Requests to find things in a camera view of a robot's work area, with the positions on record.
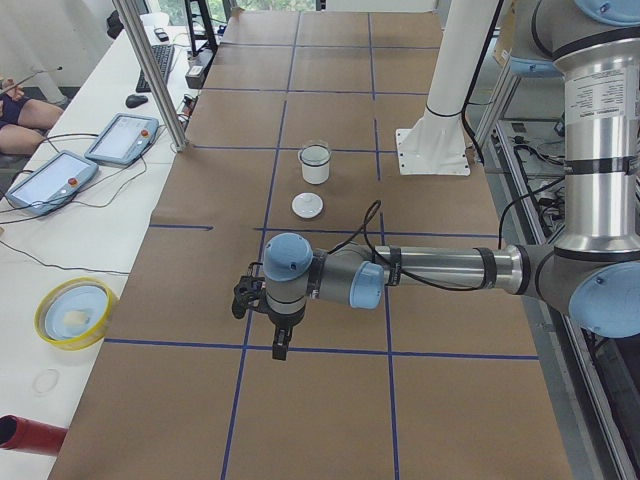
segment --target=black mouse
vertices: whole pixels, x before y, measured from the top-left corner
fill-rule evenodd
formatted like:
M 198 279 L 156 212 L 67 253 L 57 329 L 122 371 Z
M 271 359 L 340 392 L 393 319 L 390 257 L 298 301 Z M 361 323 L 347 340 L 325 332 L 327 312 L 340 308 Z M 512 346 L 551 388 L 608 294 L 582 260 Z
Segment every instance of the black mouse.
M 127 99 L 125 100 L 124 104 L 128 107 L 128 108 L 136 108 L 139 107 L 140 105 L 142 105 L 143 103 L 147 103 L 149 101 L 149 98 L 146 95 L 129 95 L 127 97 Z

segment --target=keyboard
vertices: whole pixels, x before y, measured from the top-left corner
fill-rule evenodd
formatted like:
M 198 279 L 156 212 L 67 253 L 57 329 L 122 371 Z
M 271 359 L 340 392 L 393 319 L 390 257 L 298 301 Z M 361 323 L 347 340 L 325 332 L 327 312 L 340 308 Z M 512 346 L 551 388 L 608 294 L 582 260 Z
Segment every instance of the keyboard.
M 162 78 L 164 78 L 165 83 L 167 83 L 167 80 L 169 80 L 169 74 L 171 73 L 173 45 L 151 45 L 151 51 L 158 63 L 158 67 L 160 67 Z M 151 87 L 149 86 L 149 82 L 144 78 L 144 72 L 140 70 L 140 77 L 138 78 L 138 84 L 136 85 L 136 92 L 144 93 L 150 91 Z

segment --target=white table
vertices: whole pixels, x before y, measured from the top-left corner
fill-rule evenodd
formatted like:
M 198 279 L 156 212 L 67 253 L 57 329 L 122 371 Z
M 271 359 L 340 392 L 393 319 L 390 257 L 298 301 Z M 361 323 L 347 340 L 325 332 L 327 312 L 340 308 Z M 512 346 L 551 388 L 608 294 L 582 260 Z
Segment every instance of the white table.
M 177 35 L 181 27 L 166 27 L 170 40 L 188 43 L 187 36 Z M 153 33 L 152 43 L 158 43 Z M 188 69 L 187 49 L 176 48 L 175 66 L 168 87 L 173 103 L 178 107 L 183 95 L 192 96 L 184 75 Z M 123 32 L 113 43 L 86 83 L 50 132 L 100 133 L 119 112 L 131 112 L 162 118 L 152 95 L 150 101 L 129 110 L 124 101 L 135 93 L 140 67 Z M 70 139 L 56 142 L 59 149 L 83 154 L 93 139 Z M 53 148 L 42 145 L 26 168 L 35 169 L 54 154 Z M 165 130 L 155 145 L 145 154 L 147 171 L 124 188 L 106 208 L 88 208 L 70 204 L 41 219 L 4 225 L 1 239 L 37 256 L 46 263 L 83 266 L 101 270 L 130 271 L 149 224 L 149 216 L 162 191 L 175 152 L 171 137 Z M 90 204 L 108 202 L 116 190 L 129 178 L 143 171 L 136 162 L 130 168 L 83 192 L 77 199 Z M 95 180 L 117 171 L 100 166 Z M 0 210 L 10 209 L 6 200 Z M 1 213 L 0 222 L 25 218 L 21 212 Z M 60 283 L 81 276 L 105 282 L 120 295 L 127 277 L 62 271 L 45 268 L 23 255 L 0 245 L 0 416 L 17 415 L 60 426 L 69 426 L 94 364 L 101 342 L 84 350 L 59 350 L 40 339 L 34 329 L 34 314 L 43 297 Z M 36 378 L 54 378 L 57 384 L 44 394 L 38 394 L 33 384 Z M 0 478 L 37 480 L 47 478 L 55 459 L 22 452 L 0 450 Z

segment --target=red cup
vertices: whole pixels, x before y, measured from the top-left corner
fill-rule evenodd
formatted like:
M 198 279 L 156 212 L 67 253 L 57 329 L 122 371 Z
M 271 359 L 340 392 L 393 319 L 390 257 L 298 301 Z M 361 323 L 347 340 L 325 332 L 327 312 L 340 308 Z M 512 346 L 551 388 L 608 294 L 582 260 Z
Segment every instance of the red cup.
M 15 415 L 0 418 L 0 448 L 57 456 L 67 429 Z

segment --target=person's hand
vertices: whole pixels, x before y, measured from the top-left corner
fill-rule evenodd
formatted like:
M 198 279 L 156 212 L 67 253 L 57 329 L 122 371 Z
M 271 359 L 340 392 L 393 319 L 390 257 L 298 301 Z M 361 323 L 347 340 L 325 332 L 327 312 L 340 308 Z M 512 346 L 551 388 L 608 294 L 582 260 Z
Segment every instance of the person's hand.
M 2 82 L 2 89 L 4 90 L 5 88 L 10 87 L 11 85 L 15 85 L 13 78 L 7 78 Z M 11 97 L 11 100 L 13 100 L 14 102 L 17 102 L 22 97 L 24 97 L 24 90 L 22 90 L 22 86 L 18 85 L 16 88 L 9 90 L 7 92 L 7 95 Z

